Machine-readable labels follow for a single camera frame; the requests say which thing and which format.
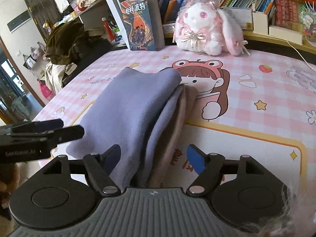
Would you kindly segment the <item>pink flower bouquet decoration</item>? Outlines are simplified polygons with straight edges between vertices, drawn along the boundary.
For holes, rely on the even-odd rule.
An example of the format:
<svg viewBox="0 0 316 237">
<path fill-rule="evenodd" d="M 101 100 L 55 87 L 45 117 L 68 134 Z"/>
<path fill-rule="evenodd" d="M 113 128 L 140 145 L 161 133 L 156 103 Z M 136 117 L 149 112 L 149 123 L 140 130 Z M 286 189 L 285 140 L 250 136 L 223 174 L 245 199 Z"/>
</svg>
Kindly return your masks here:
<svg viewBox="0 0 316 237">
<path fill-rule="evenodd" d="M 308 41 L 315 42 L 315 4 L 299 1 L 299 23 Z"/>
</svg>

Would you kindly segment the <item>dark clothes pile on chair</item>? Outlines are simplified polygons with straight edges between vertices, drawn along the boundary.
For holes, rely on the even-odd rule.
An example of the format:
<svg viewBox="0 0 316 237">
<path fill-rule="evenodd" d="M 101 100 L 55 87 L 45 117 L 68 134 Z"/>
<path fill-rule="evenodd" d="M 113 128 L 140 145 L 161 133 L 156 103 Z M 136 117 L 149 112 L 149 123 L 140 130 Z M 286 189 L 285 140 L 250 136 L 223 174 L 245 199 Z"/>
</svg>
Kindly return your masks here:
<svg viewBox="0 0 316 237">
<path fill-rule="evenodd" d="M 46 77 L 57 77 L 61 87 L 69 84 L 90 64 L 111 51 L 113 45 L 102 36 L 102 28 L 85 30 L 80 22 L 60 24 L 50 33 L 45 56 L 51 62 Z"/>
</svg>

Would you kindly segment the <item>Harry Potter book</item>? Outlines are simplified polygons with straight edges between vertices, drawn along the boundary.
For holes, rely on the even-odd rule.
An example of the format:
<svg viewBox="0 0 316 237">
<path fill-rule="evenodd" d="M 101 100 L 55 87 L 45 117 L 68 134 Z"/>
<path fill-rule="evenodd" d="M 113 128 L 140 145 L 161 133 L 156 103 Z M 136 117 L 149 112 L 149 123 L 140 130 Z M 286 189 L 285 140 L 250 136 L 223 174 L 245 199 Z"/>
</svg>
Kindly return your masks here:
<svg viewBox="0 0 316 237">
<path fill-rule="evenodd" d="M 130 50 L 161 50 L 165 38 L 157 0 L 125 0 L 120 3 Z"/>
</svg>

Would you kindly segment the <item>white shelf post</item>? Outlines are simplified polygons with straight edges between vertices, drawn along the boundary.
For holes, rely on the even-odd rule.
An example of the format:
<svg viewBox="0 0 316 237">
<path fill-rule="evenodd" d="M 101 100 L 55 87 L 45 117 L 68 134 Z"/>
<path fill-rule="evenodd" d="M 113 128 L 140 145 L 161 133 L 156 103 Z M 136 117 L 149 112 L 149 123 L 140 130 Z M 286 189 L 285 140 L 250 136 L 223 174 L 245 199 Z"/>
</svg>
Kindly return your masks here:
<svg viewBox="0 0 316 237">
<path fill-rule="evenodd" d="M 126 33 L 125 26 L 123 23 L 122 11 L 120 9 L 119 3 L 116 0 L 106 0 L 106 2 L 109 6 L 109 9 L 111 10 L 111 13 L 112 13 L 117 25 L 118 25 L 118 28 L 120 30 L 120 33 L 123 37 L 123 40 L 124 40 L 127 48 L 130 49 L 129 41 L 127 38 L 127 33 Z"/>
</svg>

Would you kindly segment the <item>white small storage box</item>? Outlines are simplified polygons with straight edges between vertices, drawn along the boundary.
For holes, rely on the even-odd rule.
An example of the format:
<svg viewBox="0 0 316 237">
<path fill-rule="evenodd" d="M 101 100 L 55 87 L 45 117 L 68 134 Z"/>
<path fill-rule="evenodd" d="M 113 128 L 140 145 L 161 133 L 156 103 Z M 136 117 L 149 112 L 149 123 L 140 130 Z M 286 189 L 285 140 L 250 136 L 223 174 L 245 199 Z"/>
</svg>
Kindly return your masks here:
<svg viewBox="0 0 316 237">
<path fill-rule="evenodd" d="M 263 12 L 253 12 L 253 32 L 255 34 L 268 35 L 268 16 Z"/>
</svg>

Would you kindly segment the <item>pink bag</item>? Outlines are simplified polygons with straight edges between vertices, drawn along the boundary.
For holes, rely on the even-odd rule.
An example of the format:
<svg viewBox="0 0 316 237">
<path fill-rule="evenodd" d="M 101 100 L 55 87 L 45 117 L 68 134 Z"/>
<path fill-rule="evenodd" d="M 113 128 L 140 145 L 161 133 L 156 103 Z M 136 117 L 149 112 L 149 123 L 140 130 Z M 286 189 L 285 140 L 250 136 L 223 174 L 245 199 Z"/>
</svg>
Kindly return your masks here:
<svg viewBox="0 0 316 237">
<path fill-rule="evenodd" d="M 43 81 L 38 79 L 38 83 L 40 85 L 41 93 L 46 98 L 46 100 L 52 100 L 55 97 L 55 93 L 52 92 L 44 83 Z"/>
</svg>

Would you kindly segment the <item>dark wooden door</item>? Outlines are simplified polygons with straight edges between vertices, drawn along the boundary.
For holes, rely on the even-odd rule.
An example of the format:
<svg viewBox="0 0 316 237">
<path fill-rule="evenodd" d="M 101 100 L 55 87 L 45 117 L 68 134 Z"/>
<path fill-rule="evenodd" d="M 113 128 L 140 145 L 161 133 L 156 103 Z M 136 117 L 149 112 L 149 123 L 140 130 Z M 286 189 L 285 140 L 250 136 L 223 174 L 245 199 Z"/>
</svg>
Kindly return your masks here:
<svg viewBox="0 0 316 237">
<path fill-rule="evenodd" d="M 44 29 L 44 23 L 50 26 L 62 19 L 55 0 L 24 0 L 29 14 L 31 15 L 36 28 L 42 36 L 44 42 L 47 42 L 48 31 Z"/>
</svg>

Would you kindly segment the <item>red tassel ornament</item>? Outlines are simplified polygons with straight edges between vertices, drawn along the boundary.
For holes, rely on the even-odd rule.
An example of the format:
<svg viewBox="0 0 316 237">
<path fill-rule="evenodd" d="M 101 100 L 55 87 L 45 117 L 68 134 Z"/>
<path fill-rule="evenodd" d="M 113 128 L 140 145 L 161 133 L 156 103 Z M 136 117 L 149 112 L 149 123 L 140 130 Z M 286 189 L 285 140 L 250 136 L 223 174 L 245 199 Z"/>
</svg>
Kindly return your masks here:
<svg viewBox="0 0 316 237">
<path fill-rule="evenodd" d="M 101 20 L 102 20 L 103 26 L 104 26 L 104 28 L 109 36 L 110 42 L 114 41 L 116 38 L 116 35 L 111 28 L 111 24 L 109 23 L 109 21 L 105 17 L 102 17 Z"/>
</svg>

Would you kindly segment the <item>white pink plush bunny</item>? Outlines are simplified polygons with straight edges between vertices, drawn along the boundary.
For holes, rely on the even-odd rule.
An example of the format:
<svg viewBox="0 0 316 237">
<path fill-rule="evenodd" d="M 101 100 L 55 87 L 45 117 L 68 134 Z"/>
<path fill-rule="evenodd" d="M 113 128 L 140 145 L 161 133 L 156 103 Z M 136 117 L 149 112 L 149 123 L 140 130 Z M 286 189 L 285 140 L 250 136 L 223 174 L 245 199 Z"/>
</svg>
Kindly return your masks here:
<svg viewBox="0 0 316 237">
<path fill-rule="evenodd" d="M 250 54 L 240 25 L 218 0 L 188 0 L 179 9 L 172 41 L 179 49 L 210 56 Z"/>
</svg>

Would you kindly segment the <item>purple and brown knit sweater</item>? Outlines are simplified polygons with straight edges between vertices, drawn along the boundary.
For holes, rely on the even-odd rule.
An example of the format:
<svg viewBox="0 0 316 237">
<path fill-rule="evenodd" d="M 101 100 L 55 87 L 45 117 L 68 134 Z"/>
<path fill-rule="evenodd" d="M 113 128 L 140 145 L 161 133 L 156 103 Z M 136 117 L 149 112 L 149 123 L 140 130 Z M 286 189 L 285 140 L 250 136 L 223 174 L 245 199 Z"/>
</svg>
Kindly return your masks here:
<svg viewBox="0 0 316 237">
<path fill-rule="evenodd" d="M 171 67 L 157 73 L 125 68 L 84 115 L 84 136 L 66 152 L 82 159 L 118 144 L 121 158 L 110 175 L 116 185 L 159 188 L 197 94 Z"/>
</svg>

